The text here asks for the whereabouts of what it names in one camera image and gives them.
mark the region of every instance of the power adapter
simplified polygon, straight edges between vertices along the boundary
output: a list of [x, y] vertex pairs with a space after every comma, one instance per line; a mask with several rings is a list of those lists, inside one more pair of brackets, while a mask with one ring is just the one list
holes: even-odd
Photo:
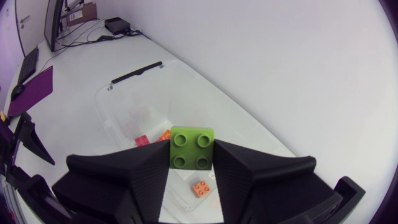
[[113, 35], [122, 34], [123, 31], [130, 29], [130, 23], [122, 20], [119, 17], [105, 20], [105, 28]]

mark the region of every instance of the white table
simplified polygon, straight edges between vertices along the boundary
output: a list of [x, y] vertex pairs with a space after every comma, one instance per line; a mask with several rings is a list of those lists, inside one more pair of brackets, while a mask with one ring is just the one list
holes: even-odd
[[[96, 23], [97, 21], [86, 23], [79, 30], [64, 38], [63, 43], [70, 44], [84, 30]], [[76, 41], [85, 42], [87, 34], [101, 26], [103, 26], [103, 21], [94, 25]], [[111, 34], [105, 28], [99, 28], [90, 34], [89, 39], [95, 40], [100, 35]], [[48, 59], [61, 52], [50, 52], [46, 42], [39, 45], [39, 50], [38, 71], [42, 69]], [[16, 165], [24, 169], [30, 176], [40, 174], [51, 187], [67, 173], [65, 159], [68, 155], [93, 156], [118, 151], [119, 149], [106, 135], [96, 114], [95, 94], [112, 79], [159, 60], [178, 59], [141, 35], [70, 47], [51, 59], [45, 67], [53, 66], [53, 92], [29, 109], [28, 113], [36, 124], [35, 129], [40, 140], [54, 159], [55, 166], [43, 161], [24, 146], [19, 146]], [[10, 102], [9, 96], [13, 86], [17, 83], [18, 74], [19, 69], [12, 79], [6, 101], [6, 113]], [[16, 124], [17, 119], [12, 121], [10, 128], [15, 129]], [[270, 141], [282, 146], [284, 151], [280, 155], [294, 156], [277, 139], [270, 138]], [[205, 213], [207, 217], [214, 217], [215, 222], [222, 221], [221, 207], [217, 206], [220, 204], [217, 195], [212, 194], [212, 197], [195, 210], [196, 214], [190, 215]], [[19, 200], [19, 202], [27, 222], [38, 223], [38, 219], [24, 201]], [[162, 210], [160, 221], [177, 222], [173, 216], [179, 215], [182, 214], [169, 214]]]

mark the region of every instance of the lego stud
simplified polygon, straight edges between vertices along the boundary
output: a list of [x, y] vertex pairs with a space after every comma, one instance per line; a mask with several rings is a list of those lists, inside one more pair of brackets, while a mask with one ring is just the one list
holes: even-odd
[[174, 144], [176, 145], [176, 146], [180, 146], [180, 147], [182, 147], [182, 146], [184, 146], [185, 144], [187, 143], [187, 137], [186, 137], [186, 135], [184, 135], [184, 134], [176, 134], [175, 136], [174, 136]]
[[184, 168], [185, 167], [185, 159], [182, 156], [176, 156], [173, 160], [173, 164], [177, 168]]
[[199, 136], [199, 138], [198, 138], [198, 146], [199, 147], [205, 148], [205, 147], [209, 146], [210, 143], [211, 143], [210, 138], [206, 134], [202, 134], [201, 136]]
[[209, 160], [206, 157], [201, 157], [197, 160], [198, 169], [206, 169], [209, 166]]

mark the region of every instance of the door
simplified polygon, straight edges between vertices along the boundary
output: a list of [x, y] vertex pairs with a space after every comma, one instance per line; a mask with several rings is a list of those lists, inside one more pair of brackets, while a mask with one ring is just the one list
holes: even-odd
[[16, 17], [22, 50], [27, 55], [44, 39], [49, 0], [16, 0]]

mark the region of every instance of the orange lego brick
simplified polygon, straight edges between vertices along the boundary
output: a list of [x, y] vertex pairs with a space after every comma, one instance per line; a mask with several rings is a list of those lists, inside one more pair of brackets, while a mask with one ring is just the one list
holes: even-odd
[[192, 187], [193, 192], [197, 197], [202, 197], [210, 191], [209, 186], [203, 180]]
[[170, 130], [167, 129], [166, 131], [164, 131], [159, 138], [166, 140], [166, 139], [170, 139]]

